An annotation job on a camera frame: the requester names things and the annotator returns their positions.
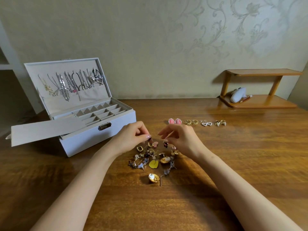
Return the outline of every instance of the metal clasp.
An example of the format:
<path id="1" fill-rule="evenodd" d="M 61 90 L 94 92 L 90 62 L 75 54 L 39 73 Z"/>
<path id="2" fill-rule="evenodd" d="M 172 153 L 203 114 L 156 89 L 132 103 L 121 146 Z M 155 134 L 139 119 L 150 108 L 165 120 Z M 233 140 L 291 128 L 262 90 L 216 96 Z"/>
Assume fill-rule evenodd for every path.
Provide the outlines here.
<path id="1" fill-rule="evenodd" d="M 103 125 L 100 125 L 99 127 L 98 127 L 98 130 L 99 131 L 102 131 L 102 130 L 104 130 L 104 129 L 107 129 L 108 127 L 110 127 L 111 126 L 111 122 L 107 122 L 107 123 L 105 123 L 105 124 L 103 124 Z"/>

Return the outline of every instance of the pink earring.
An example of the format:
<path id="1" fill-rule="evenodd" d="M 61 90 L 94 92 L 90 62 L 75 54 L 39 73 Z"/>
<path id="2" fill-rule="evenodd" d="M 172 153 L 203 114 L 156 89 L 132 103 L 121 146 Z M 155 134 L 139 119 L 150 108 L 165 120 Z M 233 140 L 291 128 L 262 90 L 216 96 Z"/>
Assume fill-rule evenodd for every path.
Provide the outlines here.
<path id="1" fill-rule="evenodd" d="M 182 124 L 182 121 L 181 121 L 181 119 L 177 118 L 177 119 L 175 120 L 175 123 L 178 124 L 178 125 L 180 125 L 180 124 Z"/>
<path id="2" fill-rule="evenodd" d="M 170 118 L 170 119 L 168 120 L 168 122 L 169 122 L 169 124 L 174 124 L 173 118 Z"/>

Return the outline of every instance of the white jewelry box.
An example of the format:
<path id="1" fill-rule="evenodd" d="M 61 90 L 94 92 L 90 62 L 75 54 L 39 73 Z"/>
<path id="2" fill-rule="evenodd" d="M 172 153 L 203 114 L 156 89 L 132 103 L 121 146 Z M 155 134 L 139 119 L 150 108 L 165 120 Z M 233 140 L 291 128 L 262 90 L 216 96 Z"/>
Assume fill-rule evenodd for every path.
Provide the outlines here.
<path id="1" fill-rule="evenodd" d="M 12 126 L 12 146 L 59 136 L 67 156 L 70 157 L 114 136 L 124 125 L 136 121 L 135 111 L 112 97 L 98 58 L 25 63 L 25 67 L 50 121 Z M 83 80 L 77 75 L 79 70 L 82 75 L 83 71 L 86 73 L 83 77 L 84 84 L 90 87 L 92 83 L 93 88 L 82 89 Z M 101 75 L 101 80 L 95 79 L 96 70 L 99 72 L 97 75 Z M 73 77 L 80 89 L 78 93 L 68 90 L 69 82 L 64 71 Z M 56 73 L 61 74 L 67 88 L 53 96 L 57 86 L 61 85 Z M 69 95 L 68 101 L 64 98 L 65 92 Z"/>

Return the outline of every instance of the woman's right hand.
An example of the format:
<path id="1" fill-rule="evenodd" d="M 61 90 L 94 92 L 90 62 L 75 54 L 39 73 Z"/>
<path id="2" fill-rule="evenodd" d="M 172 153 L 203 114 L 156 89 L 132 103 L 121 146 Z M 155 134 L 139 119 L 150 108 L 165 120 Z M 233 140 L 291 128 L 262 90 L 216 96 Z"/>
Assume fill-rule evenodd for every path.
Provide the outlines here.
<path id="1" fill-rule="evenodd" d="M 169 124 L 158 135 L 164 139 L 164 142 L 176 146 L 181 153 L 194 161 L 208 151 L 191 126 Z"/>

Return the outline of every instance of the forearm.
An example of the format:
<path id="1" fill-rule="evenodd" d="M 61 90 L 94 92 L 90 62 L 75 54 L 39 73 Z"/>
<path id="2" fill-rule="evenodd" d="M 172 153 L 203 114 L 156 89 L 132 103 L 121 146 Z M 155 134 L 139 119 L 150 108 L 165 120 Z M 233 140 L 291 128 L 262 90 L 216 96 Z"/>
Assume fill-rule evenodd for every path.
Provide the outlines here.
<path id="1" fill-rule="evenodd" d="M 302 230 L 209 150 L 195 161 L 213 180 L 245 230 Z"/>
<path id="2" fill-rule="evenodd" d="M 113 146 L 106 144 L 96 152 L 32 229 L 83 230 L 105 174 L 115 159 L 114 151 Z"/>

